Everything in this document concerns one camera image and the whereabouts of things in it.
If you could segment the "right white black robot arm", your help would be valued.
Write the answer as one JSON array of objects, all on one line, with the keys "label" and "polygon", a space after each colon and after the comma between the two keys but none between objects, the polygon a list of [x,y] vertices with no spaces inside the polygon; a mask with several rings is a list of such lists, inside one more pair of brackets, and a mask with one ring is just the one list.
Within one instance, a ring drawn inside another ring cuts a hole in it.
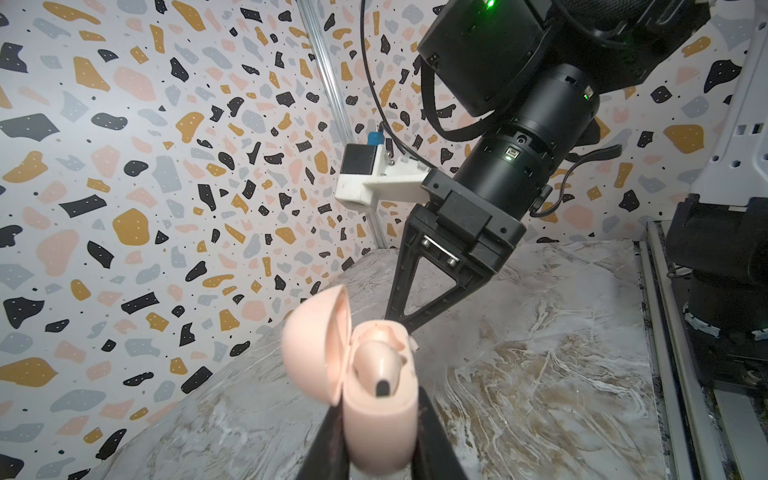
[{"label": "right white black robot arm", "polygon": [[[603,93],[642,83],[710,17],[704,1],[452,1],[418,52],[426,119],[439,126],[442,82],[474,118],[443,130],[474,148],[452,176],[431,170],[405,224],[389,320],[416,330],[484,286],[524,235],[524,217],[553,214],[563,162],[618,158],[600,147]],[[668,259],[685,270],[682,315],[699,380],[767,387],[767,5],[748,21],[737,83],[715,150],[676,208]]]}]

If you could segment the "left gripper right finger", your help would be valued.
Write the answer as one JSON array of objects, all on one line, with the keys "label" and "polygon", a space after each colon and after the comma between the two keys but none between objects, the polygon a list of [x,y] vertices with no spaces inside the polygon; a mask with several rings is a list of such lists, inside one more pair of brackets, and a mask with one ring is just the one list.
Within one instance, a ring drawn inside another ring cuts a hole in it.
[{"label": "left gripper right finger", "polygon": [[423,387],[419,388],[418,425],[411,460],[413,480],[467,480],[443,424]]}]

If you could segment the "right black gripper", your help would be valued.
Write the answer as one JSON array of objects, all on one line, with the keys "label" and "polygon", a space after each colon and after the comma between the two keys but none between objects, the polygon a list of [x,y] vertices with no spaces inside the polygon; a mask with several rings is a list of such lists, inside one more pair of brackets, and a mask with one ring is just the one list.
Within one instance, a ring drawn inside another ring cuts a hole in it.
[{"label": "right black gripper", "polygon": [[438,170],[403,232],[384,318],[413,332],[479,290],[507,262],[523,224]]}]

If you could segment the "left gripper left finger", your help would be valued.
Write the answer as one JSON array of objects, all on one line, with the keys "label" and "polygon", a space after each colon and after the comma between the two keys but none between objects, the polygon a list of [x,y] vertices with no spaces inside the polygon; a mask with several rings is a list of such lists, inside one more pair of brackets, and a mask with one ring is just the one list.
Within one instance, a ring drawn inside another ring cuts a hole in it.
[{"label": "left gripper left finger", "polygon": [[341,405],[330,407],[304,458],[296,480],[348,480],[350,458]]}]

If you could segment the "pink earbud charging case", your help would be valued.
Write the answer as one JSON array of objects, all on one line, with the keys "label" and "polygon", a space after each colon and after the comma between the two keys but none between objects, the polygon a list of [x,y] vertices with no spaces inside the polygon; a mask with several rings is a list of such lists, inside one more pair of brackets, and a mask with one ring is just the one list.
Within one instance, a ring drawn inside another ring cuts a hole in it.
[{"label": "pink earbud charging case", "polygon": [[[419,385],[409,333],[395,321],[353,325],[347,289],[327,289],[302,303],[285,323],[281,353],[292,382],[307,396],[331,407],[341,405],[346,446],[361,471],[389,475],[413,456],[418,425]],[[353,369],[356,350],[365,342],[391,345],[403,363],[391,397],[366,393]]]}]

